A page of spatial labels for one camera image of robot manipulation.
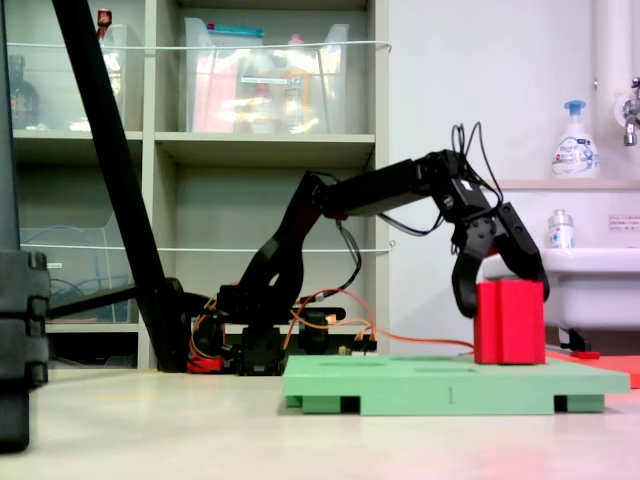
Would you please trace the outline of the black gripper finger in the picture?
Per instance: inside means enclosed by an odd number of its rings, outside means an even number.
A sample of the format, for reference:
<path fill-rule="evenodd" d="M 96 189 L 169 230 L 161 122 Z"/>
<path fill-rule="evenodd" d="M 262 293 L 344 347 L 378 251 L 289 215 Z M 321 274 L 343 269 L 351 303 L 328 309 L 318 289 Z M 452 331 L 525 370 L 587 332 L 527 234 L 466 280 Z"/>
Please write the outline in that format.
<path fill-rule="evenodd" d="M 543 266 L 540 250 L 517 214 L 515 207 L 506 202 L 495 215 L 494 246 L 508 269 L 518 278 L 538 282 L 543 287 L 543 299 L 550 293 L 549 280 Z"/>
<path fill-rule="evenodd" d="M 493 246 L 496 225 L 492 218 L 480 218 L 457 225 L 452 238 L 457 259 L 452 272 L 452 288 L 456 305 L 466 318 L 477 309 L 476 279 L 482 262 Z"/>

